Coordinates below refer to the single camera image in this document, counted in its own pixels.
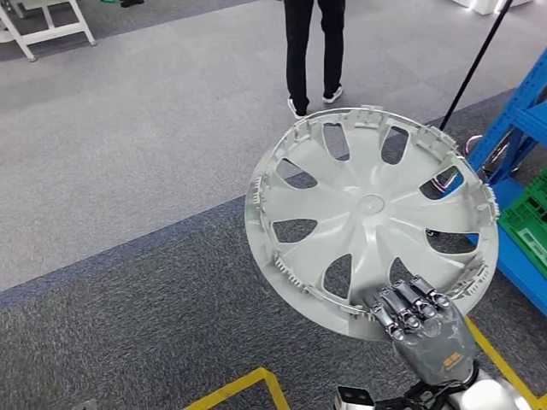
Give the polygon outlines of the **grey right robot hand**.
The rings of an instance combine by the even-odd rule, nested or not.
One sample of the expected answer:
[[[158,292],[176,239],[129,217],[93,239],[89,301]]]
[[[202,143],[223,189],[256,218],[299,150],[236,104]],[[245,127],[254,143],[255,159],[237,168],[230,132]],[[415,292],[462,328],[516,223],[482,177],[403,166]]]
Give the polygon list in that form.
[[[362,299],[420,380],[428,385],[463,384],[474,375],[477,348],[463,315],[424,278],[369,288]]]

